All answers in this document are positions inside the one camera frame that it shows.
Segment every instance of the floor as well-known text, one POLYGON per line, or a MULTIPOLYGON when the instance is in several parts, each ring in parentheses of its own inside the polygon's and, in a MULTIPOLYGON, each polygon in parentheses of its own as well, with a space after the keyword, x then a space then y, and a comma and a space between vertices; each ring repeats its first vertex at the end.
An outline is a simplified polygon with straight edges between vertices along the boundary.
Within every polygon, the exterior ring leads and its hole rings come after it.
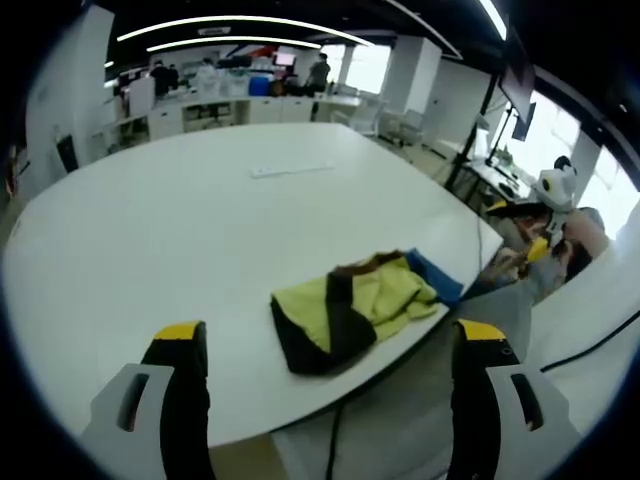
MULTIPOLYGON (((427 147, 420 145, 391 145, 374 140, 381 147, 397 155, 440 185, 444 184, 451 170, 451 162, 444 160, 427 147)), ((280 457, 270 435, 261 435, 242 442, 209 450, 209 457, 218 480, 287 480, 280 457)))

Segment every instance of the conference table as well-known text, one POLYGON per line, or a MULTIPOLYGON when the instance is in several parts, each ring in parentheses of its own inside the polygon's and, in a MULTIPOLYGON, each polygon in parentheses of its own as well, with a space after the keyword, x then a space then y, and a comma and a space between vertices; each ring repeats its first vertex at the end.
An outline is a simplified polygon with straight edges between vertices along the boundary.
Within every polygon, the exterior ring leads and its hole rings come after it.
POLYGON ((26 371, 72 434, 154 334, 207 325, 208 441, 312 414, 379 375, 448 311, 410 323, 350 368, 287 370, 270 294, 374 252, 413 247, 469 287, 501 238, 399 157, 338 124, 229 127, 81 168, 32 200, 4 254, 26 371))

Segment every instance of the white cabinet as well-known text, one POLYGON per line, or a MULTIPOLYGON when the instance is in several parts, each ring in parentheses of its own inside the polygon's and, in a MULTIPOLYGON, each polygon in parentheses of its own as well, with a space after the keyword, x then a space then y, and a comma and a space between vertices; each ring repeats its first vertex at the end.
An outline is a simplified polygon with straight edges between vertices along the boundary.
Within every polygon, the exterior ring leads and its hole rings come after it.
POLYGON ((249 102, 249 123, 279 123, 282 99, 263 97, 249 102))
POLYGON ((158 140, 184 133, 184 121, 180 106, 154 109, 147 117, 150 140, 158 140))
POLYGON ((310 122, 313 100, 310 98, 283 98, 282 122, 310 122))

